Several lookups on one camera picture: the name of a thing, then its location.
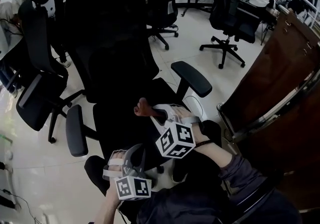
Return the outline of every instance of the wrist strap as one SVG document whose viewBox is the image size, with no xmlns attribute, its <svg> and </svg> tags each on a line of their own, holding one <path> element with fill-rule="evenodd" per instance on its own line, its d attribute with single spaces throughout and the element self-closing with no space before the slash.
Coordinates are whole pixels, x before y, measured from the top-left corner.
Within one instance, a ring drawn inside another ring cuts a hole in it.
<svg viewBox="0 0 320 224">
<path fill-rule="evenodd" d="M 206 141 L 200 142 L 197 145 L 195 145 L 195 149 L 210 143 L 214 143 L 214 142 L 212 140 L 206 140 Z"/>
</svg>

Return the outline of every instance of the dark jacket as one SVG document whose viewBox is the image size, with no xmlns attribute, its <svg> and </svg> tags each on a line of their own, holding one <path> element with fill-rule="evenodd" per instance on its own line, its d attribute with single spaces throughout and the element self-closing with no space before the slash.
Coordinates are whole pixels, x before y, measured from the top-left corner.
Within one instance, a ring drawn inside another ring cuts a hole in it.
<svg viewBox="0 0 320 224">
<path fill-rule="evenodd" d="M 220 178 L 237 188 L 229 201 L 226 196 L 212 192 L 211 187 L 190 187 L 181 183 L 172 189 L 163 189 L 152 195 L 141 207 L 138 224 L 212 224 L 222 209 L 232 207 L 245 199 L 266 178 L 240 156 L 221 169 Z M 210 179 L 210 172 L 200 179 Z M 247 224 L 302 224 L 299 212 L 277 190 L 247 220 Z"/>
</svg>

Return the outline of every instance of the white floor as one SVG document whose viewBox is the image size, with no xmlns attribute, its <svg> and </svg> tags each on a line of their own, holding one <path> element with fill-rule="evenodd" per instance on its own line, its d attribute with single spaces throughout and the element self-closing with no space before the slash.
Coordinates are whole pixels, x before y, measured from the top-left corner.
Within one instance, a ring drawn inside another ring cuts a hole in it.
<svg viewBox="0 0 320 224">
<path fill-rule="evenodd" d="M 261 28 L 257 32 L 254 44 L 243 40 L 236 42 L 239 49 L 237 53 L 246 62 L 245 68 L 241 68 L 233 57 L 228 56 L 224 69 L 220 70 L 218 69 L 222 59 L 220 50 L 199 51 L 200 45 L 210 44 L 212 35 L 226 39 L 222 31 L 211 27 L 209 14 L 190 9 L 185 17 L 179 15 L 176 24 L 179 26 L 178 38 L 173 35 L 163 36 L 170 45 L 169 51 L 164 50 L 164 45 L 159 40 L 150 39 L 154 59 L 161 70 L 158 76 L 176 91 L 180 78 L 171 70 L 171 64 L 184 61 L 195 67 L 209 80 L 213 90 L 206 98 L 199 98 L 189 90 L 187 96 L 195 97 L 200 105 L 193 97 L 188 97 L 186 103 L 203 120 L 220 122 L 216 106 L 228 99 L 260 53 Z M 83 88 L 74 65 L 68 68 L 68 72 L 68 87 L 62 95 L 63 98 Z M 7 91 L 1 92 L 0 134 L 13 140 L 11 150 L 14 157 L 10 163 L 14 168 L 14 192 L 28 201 L 31 212 L 42 223 L 45 223 L 41 219 L 42 213 L 48 216 L 50 224 L 87 224 L 93 221 L 104 197 L 90 182 L 84 164 L 89 156 L 102 155 L 99 143 L 88 139 L 89 155 L 72 157 L 67 146 L 65 119 L 58 119 L 54 134 L 57 143 L 50 144 L 47 138 L 50 121 L 47 121 L 41 131 L 32 130 L 16 112 L 16 102 L 17 99 L 10 96 Z M 84 97 L 78 99 L 76 103 L 82 106 L 84 122 L 94 129 L 93 105 Z M 3 216 L 10 216 L 11 219 L 8 220 L 16 220 L 14 223 L 33 224 L 26 204 L 21 200 L 19 203 L 22 206 L 20 213 L 14 213 L 0 206 L 0 220 Z M 122 223 L 119 215 L 116 216 L 115 223 Z"/>
</svg>

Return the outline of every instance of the chair base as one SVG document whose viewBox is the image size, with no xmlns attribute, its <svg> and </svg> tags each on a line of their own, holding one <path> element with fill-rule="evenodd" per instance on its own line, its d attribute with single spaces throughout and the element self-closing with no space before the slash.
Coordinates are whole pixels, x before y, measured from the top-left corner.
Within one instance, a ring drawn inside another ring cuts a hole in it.
<svg viewBox="0 0 320 224">
<path fill-rule="evenodd" d="M 236 57 L 241 62 L 242 68 L 244 68 L 246 66 L 245 61 L 235 52 L 238 50 L 237 45 L 236 44 L 229 44 L 230 43 L 230 36 L 228 37 L 227 40 L 220 40 L 220 39 L 216 38 L 215 36 L 213 36 L 211 38 L 211 41 L 212 42 L 217 41 L 218 44 L 203 44 L 200 46 L 200 51 L 203 51 L 204 48 L 222 49 L 223 56 L 222 56 L 222 62 L 218 66 L 219 69 L 222 70 L 224 68 L 227 52 L 230 53 L 232 56 Z"/>
<path fill-rule="evenodd" d="M 51 144 L 54 144 L 57 142 L 57 140 L 53 137 L 53 134 L 54 134 L 54 129 L 55 129 L 58 115 L 62 115 L 64 118 L 67 118 L 67 114 L 63 112 L 63 108 L 65 106 L 68 106 L 69 108 L 71 108 L 72 106 L 71 102 L 75 100 L 77 97 L 79 97 L 80 95 L 85 95 L 85 92 L 86 92 L 85 90 L 80 90 L 65 99 L 61 99 L 60 103 L 53 107 L 53 110 L 51 113 L 49 135 L 48 135 L 48 141 Z"/>
<path fill-rule="evenodd" d="M 157 37 L 163 44 L 164 48 L 168 51 L 170 49 L 169 44 L 167 41 L 160 35 L 160 33 L 167 33 L 167 34 L 173 34 L 174 37 L 177 38 L 179 36 L 178 32 L 176 30 L 171 29 L 159 29 L 159 28 L 148 28 L 148 37 L 155 36 Z"/>
</svg>

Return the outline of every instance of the hand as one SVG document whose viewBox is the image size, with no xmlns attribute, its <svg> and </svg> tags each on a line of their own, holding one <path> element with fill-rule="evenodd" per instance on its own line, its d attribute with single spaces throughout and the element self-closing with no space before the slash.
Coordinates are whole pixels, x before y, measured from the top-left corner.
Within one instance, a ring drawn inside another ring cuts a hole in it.
<svg viewBox="0 0 320 224">
<path fill-rule="evenodd" d="M 186 110 L 184 107 L 181 106 L 174 106 L 172 107 L 177 114 L 177 116 L 182 119 L 182 118 L 189 118 L 189 117 L 194 117 L 195 115 L 191 113 L 190 111 Z M 194 135 L 194 140 L 195 143 L 198 144 L 200 142 L 205 142 L 208 141 L 209 138 L 201 133 L 200 127 L 198 123 L 193 123 L 192 124 L 192 131 Z"/>
<path fill-rule="evenodd" d="M 125 156 L 124 151 L 116 152 L 113 156 L 112 159 L 122 159 Z M 109 171 L 121 171 L 121 166 L 119 165 L 110 165 L 109 166 Z M 113 202 L 115 206 L 118 206 L 121 201 L 119 200 L 118 193 L 117 193 L 117 186 L 114 178 L 110 178 L 110 187 L 106 192 L 105 195 L 106 200 Z"/>
</svg>

